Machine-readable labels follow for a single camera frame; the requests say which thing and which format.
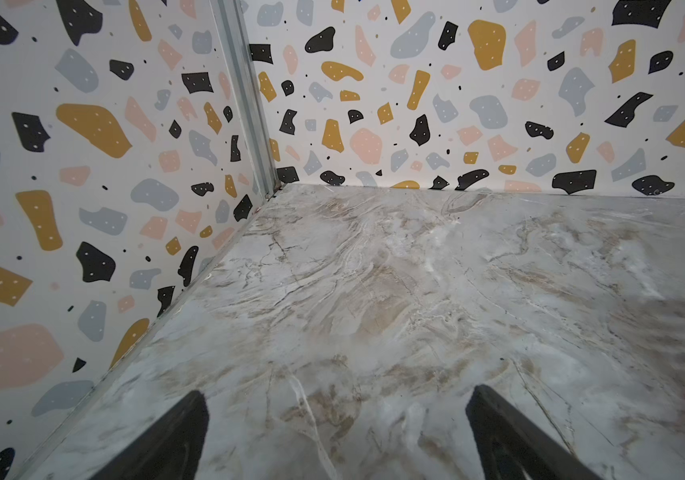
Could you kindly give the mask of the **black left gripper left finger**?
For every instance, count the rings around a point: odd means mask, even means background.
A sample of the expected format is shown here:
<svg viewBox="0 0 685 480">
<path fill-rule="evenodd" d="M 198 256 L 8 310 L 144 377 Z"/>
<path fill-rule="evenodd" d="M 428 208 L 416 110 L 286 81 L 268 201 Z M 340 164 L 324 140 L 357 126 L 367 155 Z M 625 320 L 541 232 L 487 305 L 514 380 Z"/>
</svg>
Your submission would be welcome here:
<svg viewBox="0 0 685 480">
<path fill-rule="evenodd" d="M 204 394 L 188 392 L 92 479 L 194 479 L 209 421 Z"/>
</svg>

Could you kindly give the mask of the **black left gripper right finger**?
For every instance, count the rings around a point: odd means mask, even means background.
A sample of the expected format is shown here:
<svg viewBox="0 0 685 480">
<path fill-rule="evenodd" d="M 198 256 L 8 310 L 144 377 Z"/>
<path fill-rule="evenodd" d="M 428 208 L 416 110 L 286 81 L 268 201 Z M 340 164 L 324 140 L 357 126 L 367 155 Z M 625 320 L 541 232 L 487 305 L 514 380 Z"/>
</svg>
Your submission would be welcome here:
<svg viewBox="0 0 685 480">
<path fill-rule="evenodd" d="M 478 385 L 465 409 L 487 479 L 596 479 L 488 385 Z"/>
</svg>

